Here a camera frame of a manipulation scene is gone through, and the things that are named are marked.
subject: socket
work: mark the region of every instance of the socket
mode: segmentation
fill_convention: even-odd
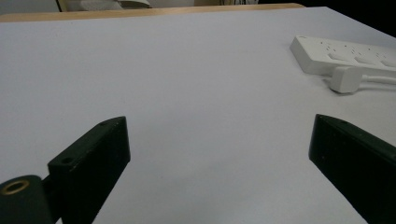
[[[368,76],[396,77],[396,49],[297,35],[290,50],[307,74],[330,75],[336,67],[364,68]]]

